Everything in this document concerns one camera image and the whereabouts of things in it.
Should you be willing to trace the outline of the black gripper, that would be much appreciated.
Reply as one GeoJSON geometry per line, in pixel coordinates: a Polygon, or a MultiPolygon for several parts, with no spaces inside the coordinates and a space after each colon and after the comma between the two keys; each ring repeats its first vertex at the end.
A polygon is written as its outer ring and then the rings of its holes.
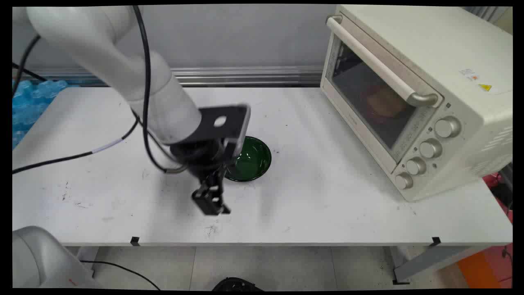
{"type": "Polygon", "coordinates": [[[192,200],[206,216],[230,214],[224,203],[223,179],[233,159],[238,155],[238,141],[227,138],[175,143],[170,153],[195,177],[205,177],[192,194],[192,200]]]}

